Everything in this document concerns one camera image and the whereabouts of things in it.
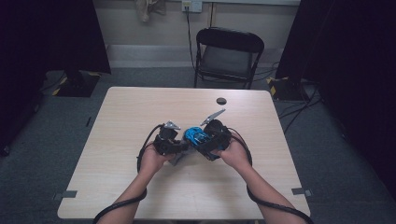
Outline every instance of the electrical outlet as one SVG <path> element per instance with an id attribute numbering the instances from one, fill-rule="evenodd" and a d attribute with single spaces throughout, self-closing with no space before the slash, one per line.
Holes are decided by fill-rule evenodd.
<path id="1" fill-rule="evenodd" d="M 191 1 L 181 1 L 181 11 L 192 11 L 192 2 Z"/>
<path id="2" fill-rule="evenodd" d="M 192 1 L 192 12 L 202 12 L 202 1 Z"/>

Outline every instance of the gray carpet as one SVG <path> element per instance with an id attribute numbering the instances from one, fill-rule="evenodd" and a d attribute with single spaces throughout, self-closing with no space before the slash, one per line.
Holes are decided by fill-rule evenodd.
<path id="1" fill-rule="evenodd" d="M 192 74 L 188 67 L 115 68 L 112 75 L 101 77 L 91 98 L 51 96 L 55 86 L 44 91 L 38 112 L 10 145 L 10 155 L 0 159 L 0 223 L 91 223 L 59 219 L 60 201 L 53 196 L 67 188 L 108 88 L 191 88 Z M 44 86 L 61 75 L 48 73 Z M 208 81 L 199 81 L 198 87 L 242 88 L 241 84 Z M 252 89 L 268 87 L 262 79 L 254 82 Z M 313 89 L 306 87 L 309 94 Z M 302 106 L 294 102 L 275 105 L 278 114 Z M 286 128 L 292 118 L 283 118 L 282 127 Z M 302 185 L 313 193 L 307 200 L 315 223 L 396 222 L 395 202 L 366 160 L 344 140 L 324 104 L 304 110 L 290 125 L 286 139 Z"/>

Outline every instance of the wrist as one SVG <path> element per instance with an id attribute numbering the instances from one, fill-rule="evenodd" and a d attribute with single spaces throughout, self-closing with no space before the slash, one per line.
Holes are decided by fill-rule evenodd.
<path id="1" fill-rule="evenodd" d="M 236 165 L 234 169 L 236 172 L 238 172 L 238 174 L 243 175 L 246 172 L 250 172 L 253 169 L 253 167 L 249 163 L 244 163 L 244 164 Z"/>
<path id="2" fill-rule="evenodd" d="M 142 169 L 142 170 L 140 170 L 140 172 L 137 174 L 136 177 L 139 177 L 139 178 L 142 178 L 142 179 L 147 179 L 148 181 L 150 181 L 151 178 L 154 177 L 154 175 L 156 173 L 157 172 L 155 172 L 155 171 Z"/>

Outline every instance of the black chair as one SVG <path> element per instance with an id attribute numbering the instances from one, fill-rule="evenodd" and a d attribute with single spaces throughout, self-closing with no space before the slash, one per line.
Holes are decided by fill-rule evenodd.
<path id="1" fill-rule="evenodd" d="M 199 31 L 196 41 L 194 88 L 200 75 L 202 80 L 208 76 L 242 82 L 250 89 L 264 50 L 264 42 L 257 35 L 210 27 Z"/>

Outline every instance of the table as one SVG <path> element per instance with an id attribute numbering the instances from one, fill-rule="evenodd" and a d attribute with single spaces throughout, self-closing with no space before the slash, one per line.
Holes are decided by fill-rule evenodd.
<path id="1" fill-rule="evenodd" d="M 216 100 L 223 97 L 226 105 Z M 253 167 L 297 209 L 310 214 L 272 98 L 267 91 L 173 88 L 110 88 L 63 198 L 60 218 L 94 218 L 136 176 L 136 156 L 149 132 L 172 120 L 183 132 L 225 108 L 218 119 L 247 142 Z M 136 219 L 262 219 L 239 174 L 199 152 L 177 166 L 166 162 L 148 185 Z"/>

